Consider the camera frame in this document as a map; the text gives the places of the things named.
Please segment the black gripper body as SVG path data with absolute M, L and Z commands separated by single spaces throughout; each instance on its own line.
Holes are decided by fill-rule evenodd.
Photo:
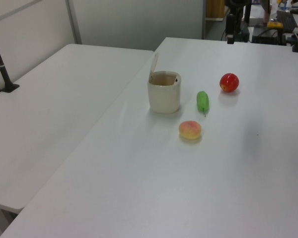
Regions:
M 235 35 L 235 15 L 229 14 L 226 16 L 225 32 L 228 38 L 234 38 Z

